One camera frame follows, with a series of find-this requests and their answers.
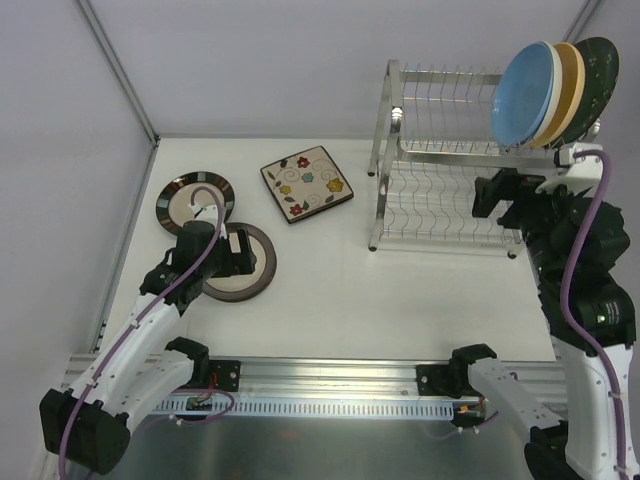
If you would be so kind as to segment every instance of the red flower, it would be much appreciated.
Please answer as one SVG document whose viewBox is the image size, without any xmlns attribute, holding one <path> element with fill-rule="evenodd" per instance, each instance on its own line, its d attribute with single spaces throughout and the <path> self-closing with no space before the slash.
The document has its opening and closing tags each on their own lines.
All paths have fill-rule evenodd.
<svg viewBox="0 0 640 480">
<path fill-rule="evenodd" d="M 302 207 L 297 203 L 296 203 L 295 207 L 291 207 L 290 211 L 291 211 L 291 215 L 293 215 L 294 217 L 297 216 L 297 215 L 300 215 L 302 212 L 304 212 Z"/>
</svg>

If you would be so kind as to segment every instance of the dish rack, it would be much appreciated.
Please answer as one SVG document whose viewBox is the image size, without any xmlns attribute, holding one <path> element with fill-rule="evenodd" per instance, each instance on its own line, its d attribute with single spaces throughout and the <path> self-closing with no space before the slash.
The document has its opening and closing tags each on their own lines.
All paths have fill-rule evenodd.
<svg viewBox="0 0 640 480">
<path fill-rule="evenodd" d="M 500 78 L 486 68 L 401 70 L 397 60 L 388 62 L 368 170 L 379 177 L 369 250 L 382 242 L 417 251 L 506 251 L 511 258 L 522 250 L 520 232 L 497 223 L 506 202 L 489 218 L 471 215 L 477 177 L 505 167 L 555 168 L 552 151 L 502 148 L 492 139 Z"/>
</svg>

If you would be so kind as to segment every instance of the blue plate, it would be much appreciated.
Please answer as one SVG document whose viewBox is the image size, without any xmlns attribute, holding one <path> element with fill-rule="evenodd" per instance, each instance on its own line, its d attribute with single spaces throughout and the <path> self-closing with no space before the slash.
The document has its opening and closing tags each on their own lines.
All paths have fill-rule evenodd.
<svg viewBox="0 0 640 480">
<path fill-rule="evenodd" d="M 521 145 L 531 139 L 547 113 L 552 87 L 549 47 L 538 42 L 521 50 L 502 75 L 493 99 L 491 130 L 498 145 Z"/>
</svg>

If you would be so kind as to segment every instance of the yellow flower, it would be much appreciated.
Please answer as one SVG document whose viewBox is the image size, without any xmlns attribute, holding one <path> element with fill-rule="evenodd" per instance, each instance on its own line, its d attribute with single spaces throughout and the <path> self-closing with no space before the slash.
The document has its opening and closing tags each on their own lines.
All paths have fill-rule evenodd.
<svg viewBox="0 0 640 480">
<path fill-rule="evenodd" d="M 327 188 L 330 192 L 341 192 L 342 187 L 344 187 L 344 183 L 342 183 L 339 178 L 334 178 L 327 183 Z"/>
</svg>

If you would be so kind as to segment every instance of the yellow plate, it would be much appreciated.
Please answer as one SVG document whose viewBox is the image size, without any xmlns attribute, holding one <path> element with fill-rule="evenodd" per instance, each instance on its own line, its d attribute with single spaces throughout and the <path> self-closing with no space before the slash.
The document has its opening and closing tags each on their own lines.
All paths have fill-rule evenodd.
<svg viewBox="0 0 640 480">
<path fill-rule="evenodd" d="M 547 129 L 531 142 L 531 147 L 541 147 L 558 138 L 567 128 L 578 110 L 584 90 L 584 60 L 576 47 L 570 43 L 558 43 L 555 49 L 562 63 L 562 90 L 558 108 Z"/>
</svg>

